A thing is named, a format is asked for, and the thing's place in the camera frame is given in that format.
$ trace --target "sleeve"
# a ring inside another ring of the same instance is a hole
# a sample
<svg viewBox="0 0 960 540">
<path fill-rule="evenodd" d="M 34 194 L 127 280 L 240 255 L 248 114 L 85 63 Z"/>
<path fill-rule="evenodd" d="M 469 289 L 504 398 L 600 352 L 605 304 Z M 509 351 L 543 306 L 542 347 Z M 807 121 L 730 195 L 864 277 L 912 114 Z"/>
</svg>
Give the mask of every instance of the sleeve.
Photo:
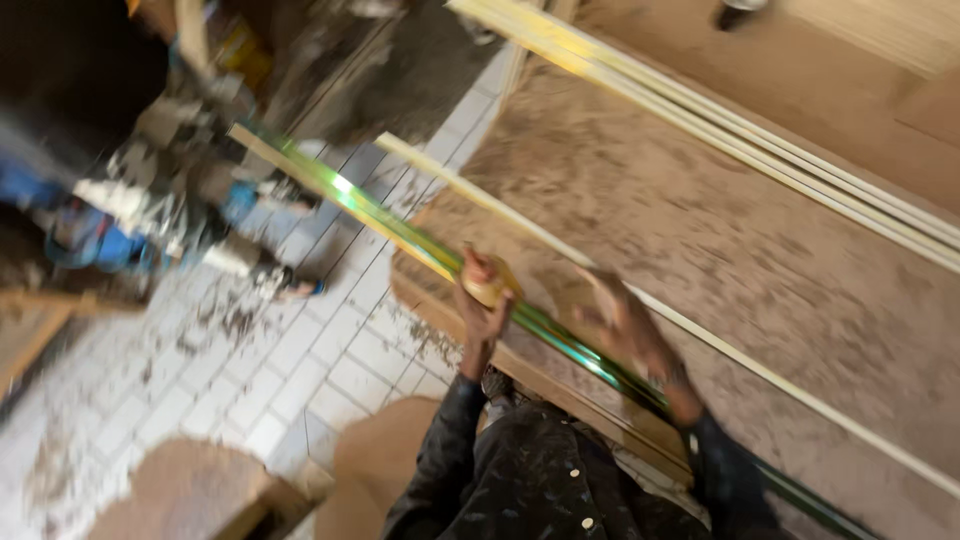
<svg viewBox="0 0 960 540">
<path fill-rule="evenodd" d="M 714 538 L 787 538 L 763 499 L 759 471 L 708 410 L 681 434 L 693 470 L 693 496 L 709 512 Z"/>
<path fill-rule="evenodd" d="M 460 493 L 473 479 L 473 442 L 487 397 L 458 374 L 446 392 L 417 454 L 417 471 L 387 514 L 380 538 L 435 538 L 460 509 Z"/>
</svg>

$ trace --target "man's left hand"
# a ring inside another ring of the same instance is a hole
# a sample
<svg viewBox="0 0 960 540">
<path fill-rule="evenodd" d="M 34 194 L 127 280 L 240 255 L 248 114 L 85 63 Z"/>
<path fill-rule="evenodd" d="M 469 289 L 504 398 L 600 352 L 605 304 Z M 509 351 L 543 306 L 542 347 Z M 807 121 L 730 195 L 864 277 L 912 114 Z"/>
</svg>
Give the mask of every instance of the man's left hand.
<svg viewBox="0 0 960 540">
<path fill-rule="evenodd" d="M 510 288 L 504 288 L 500 293 L 493 311 L 470 296 L 464 288 L 463 276 L 475 281 L 479 276 L 488 281 L 494 277 L 491 268 L 487 257 L 478 255 L 467 247 L 464 268 L 461 276 L 457 277 L 453 290 L 457 309 L 467 326 L 467 343 L 464 345 L 464 359 L 460 362 L 460 373 L 474 382 L 480 382 L 483 377 L 496 348 L 496 340 L 507 326 L 514 304 L 514 291 Z"/>
</svg>

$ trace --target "black jacket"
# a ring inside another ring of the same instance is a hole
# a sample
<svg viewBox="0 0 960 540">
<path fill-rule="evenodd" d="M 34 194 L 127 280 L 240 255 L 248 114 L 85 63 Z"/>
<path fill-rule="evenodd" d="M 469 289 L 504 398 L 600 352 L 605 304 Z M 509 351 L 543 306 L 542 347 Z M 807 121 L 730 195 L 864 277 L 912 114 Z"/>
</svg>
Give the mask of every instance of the black jacket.
<svg viewBox="0 0 960 540">
<path fill-rule="evenodd" d="M 685 510 L 640 489 L 588 429 L 550 404 L 518 407 L 477 437 L 486 401 L 463 376 L 451 384 L 383 539 L 711 537 Z M 682 435 L 712 537 L 783 538 L 756 469 L 713 417 L 705 412 Z"/>
</svg>

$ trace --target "sneaker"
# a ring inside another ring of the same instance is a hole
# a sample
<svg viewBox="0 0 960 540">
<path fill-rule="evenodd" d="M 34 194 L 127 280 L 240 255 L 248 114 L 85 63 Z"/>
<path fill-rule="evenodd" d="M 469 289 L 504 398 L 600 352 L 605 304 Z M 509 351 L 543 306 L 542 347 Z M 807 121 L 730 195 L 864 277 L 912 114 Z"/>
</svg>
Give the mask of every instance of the sneaker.
<svg viewBox="0 0 960 540">
<path fill-rule="evenodd" d="M 495 367 L 488 365 L 487 370 L 483 372 L 483 378 L 480 379 L 480 387 L 490 401 L 500 396 L 509 398 L 514 393 L 514 380 Z"/>
</svg>

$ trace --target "hand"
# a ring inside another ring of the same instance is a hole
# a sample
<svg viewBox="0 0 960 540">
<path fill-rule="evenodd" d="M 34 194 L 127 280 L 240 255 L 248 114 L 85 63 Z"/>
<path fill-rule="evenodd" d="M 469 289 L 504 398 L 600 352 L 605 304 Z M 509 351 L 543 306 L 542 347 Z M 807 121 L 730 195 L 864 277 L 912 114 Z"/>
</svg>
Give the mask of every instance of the hand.
<svg viewBox="0 0 960 540">
<path fill-rule="evenodd" d="M 577 272 L 593 285 L 597 305 L 603 310 L 576 306 L 577 319 L 594 327 L 612 352 L 646 366 L 647 380 L 663 391 L 678 425 L 695 424 L 703 414 L 703 400 L 646 306 L 613 272 L 579 267 Z"/>
<path fill-rule="evenodd" d="M 460 372 L 468 379 L 480 382 L 487 363 L 493 356 L 496 340 L 510 319 L 514 291 L 504 288 L 493 311 L 490 311 L 470 296 L 464 288 L 463 277 L 472 282 L 486 283 L 496 277 L 496 270 L 489 258 L 478 255 L 467 247 L 464 250 L 464 268 L 461 276 L 457 276 L 453 289 L 457 309 L 467 326 L 467 343 L 464 346 L 464 359 L 460 362 Z"/>
<path fill-rule="evenodd" d="M 659 367 L 669 357 L 669 345 L 654 324 L 646 306 L 613 272 L 577 267 L 577 273 L 593 285 L 600 309 L 576 306 L 574 316 L 600 335 L 604 346 L 616 356 Z"/>
</svg>

